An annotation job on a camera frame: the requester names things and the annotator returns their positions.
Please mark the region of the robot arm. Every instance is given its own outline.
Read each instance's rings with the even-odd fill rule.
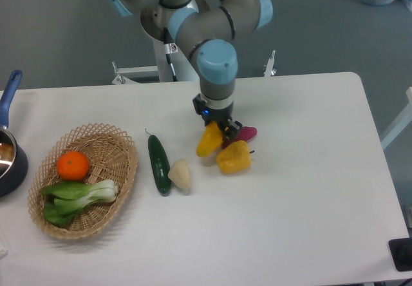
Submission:
[[[155,3],[173,10],[166,28],[200,78],[194,109],[206,125],[214,120],[225,138],[234,139],[242,125],[232,119],[238,60],[230,41],[267,24],[273,9],[270,0],[220,1],[199,14],[187,8],[191,0],[121,0],[131,12]]]

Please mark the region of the gray floor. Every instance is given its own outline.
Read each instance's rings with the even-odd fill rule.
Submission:
[[[382,133],[412,86],[412,13],[399,1],[272,2],[273,21],[234,42],[238,77],[260,76],[273,49],[279,75],[358,73]],[[119,68],[155,64],[139,17],[121,18],[109,0],[0,0],[0,6],[0,89],[16,68],[24,72],[21,88],[49,88],[109,84],[112,60]],[[412,126],[385,154],[400,203],[412,203]]]

